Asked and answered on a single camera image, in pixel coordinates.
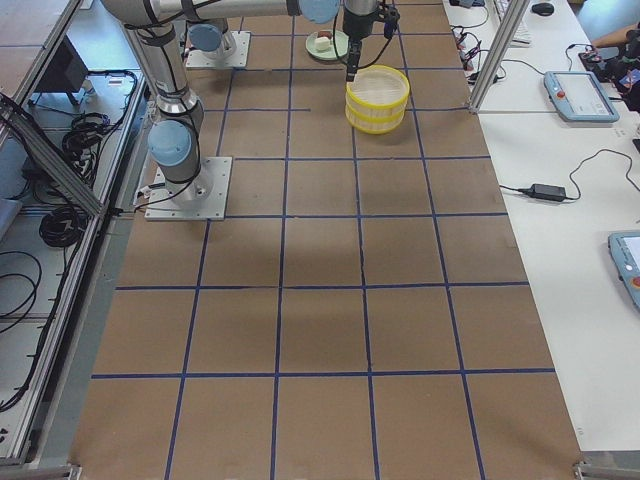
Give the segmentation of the white bun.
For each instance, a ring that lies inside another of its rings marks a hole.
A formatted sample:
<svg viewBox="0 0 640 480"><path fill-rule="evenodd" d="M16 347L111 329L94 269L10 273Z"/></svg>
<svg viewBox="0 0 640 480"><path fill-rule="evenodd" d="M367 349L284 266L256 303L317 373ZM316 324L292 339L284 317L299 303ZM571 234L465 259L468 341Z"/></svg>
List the white bun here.
<svg viewBox="0 0 640 480"><path fill-rule="evenodd" d="M316 38L314 48L317 52L328 51L332 47L332 40L328 38Z"/></svg>

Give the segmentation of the light green plate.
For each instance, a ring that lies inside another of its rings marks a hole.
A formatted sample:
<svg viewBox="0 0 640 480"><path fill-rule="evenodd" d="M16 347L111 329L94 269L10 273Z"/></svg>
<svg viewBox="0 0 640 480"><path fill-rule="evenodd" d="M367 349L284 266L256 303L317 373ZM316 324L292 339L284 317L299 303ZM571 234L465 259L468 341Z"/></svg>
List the light green plate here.
<svg viewBox="0 0 640 480"><path fill-rule="evenodd" d="M320 30L309 34L305 48L313 58L323 61L335 61L344 58L348 51L348 36L339 30L335 32Z"/></svg>

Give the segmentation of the small circuit boards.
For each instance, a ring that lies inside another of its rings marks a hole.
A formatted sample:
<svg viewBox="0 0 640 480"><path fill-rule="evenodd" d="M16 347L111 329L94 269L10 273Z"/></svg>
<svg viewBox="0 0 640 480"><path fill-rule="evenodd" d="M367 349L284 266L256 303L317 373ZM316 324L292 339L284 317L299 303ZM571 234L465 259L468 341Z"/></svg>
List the small circuit boards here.
<svg viewBox="0 0 640 480"><path fill-rule="evenodd" d="M463 26L452 26L451 33L454 37L467 83L474 85L481 67L482 41Z"/></svg>

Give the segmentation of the white keyboard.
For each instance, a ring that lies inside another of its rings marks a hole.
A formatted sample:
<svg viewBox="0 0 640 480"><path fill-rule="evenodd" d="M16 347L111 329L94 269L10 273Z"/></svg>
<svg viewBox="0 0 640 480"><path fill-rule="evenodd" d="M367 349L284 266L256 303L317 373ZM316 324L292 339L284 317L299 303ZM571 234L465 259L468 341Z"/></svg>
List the white keyboard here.
<svg viewBox="0 0 640 480"><path fill-rule="evenodd" d="M524 22L528 6L527 0L493 0L500 29L511 34L511 47L526 48L532 43L532 36Z"/></svg>

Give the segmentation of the black computer mouse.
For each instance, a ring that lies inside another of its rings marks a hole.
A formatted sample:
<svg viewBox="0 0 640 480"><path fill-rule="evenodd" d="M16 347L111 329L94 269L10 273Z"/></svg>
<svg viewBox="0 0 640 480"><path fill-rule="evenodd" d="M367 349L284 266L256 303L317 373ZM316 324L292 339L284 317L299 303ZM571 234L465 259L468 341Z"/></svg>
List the black computer mouse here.
<svg viewBox="0 0 640 480"><path fill-rule="evenodd" d="M541 17L551 16L555 12L555 7L551 2L537 2L531 5L530 11Z"/></svg>

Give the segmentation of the upper blue teach pendant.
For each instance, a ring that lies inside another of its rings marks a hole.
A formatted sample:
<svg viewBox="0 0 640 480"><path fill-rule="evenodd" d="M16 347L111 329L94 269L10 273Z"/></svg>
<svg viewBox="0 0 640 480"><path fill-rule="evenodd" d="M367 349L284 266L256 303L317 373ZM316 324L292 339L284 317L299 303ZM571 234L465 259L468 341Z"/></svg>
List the upper blue teach pendant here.
<svg viewBox="0 0 640 480"><path fill-rule="evenodd" d="M592 72L547 71L543 85L567 122L614 123L619 113Z"/></svg>

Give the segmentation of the blue teach pendant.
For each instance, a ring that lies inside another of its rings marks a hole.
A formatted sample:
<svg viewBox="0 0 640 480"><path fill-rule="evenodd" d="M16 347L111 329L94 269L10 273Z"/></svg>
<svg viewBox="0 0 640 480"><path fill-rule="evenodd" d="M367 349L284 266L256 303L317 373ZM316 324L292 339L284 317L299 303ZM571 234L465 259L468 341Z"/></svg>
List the blue teach pendant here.
<svg viewBox="0 0 640 480"><path fill-rule="evenodd" d="M614 232L608 236L610 256L631 301L639 309L639 231Z"/></svg>
<svg viewBox="0 0 640 480"><path fill-rule="evenodd" d="M592 72L547 71L543 85L567 122L614 123L619 113Z"/></svg>

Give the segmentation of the black power adapter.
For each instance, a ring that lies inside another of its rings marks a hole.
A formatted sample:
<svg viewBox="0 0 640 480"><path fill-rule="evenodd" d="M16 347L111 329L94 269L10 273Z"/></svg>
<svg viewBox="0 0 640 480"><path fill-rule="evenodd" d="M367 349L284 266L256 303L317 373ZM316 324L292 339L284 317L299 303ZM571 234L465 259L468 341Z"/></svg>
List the black power adapter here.
<svg viewBox="0 0 640 480"><path fill-rule="evenodd" d="M518 193L537 200L563 202L568 199L564 187L533 183L530 187L517 189Z"/></svg>

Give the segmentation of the lower blue teach pendant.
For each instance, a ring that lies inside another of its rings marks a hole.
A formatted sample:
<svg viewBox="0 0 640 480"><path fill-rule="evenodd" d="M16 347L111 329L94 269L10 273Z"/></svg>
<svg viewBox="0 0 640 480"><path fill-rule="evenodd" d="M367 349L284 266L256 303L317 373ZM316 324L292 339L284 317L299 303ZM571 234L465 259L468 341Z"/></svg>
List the lower blue teach pendant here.
<svg viewBox="0 0 640 480"><path fill-rule="evenodd" d="M614 232L608 236L610 256L631 301L639 309L639 231Z"/></svg>

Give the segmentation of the aluminium frame post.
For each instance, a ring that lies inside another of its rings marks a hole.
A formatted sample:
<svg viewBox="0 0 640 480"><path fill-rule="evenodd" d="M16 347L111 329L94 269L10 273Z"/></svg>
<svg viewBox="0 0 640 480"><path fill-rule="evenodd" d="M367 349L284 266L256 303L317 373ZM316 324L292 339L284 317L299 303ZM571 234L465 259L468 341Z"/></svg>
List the aluminium frame post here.
<svg viewBox="0 0 640 480"><path fill-rule="evenodd" d="M503 61L505 54L510 47L511 34L500 29L498 25L491 47L485 61L480 68L479 76L473 86L468 101L469 111L477 114L480 112L482 103L494 84L494 79Z"/></svg>

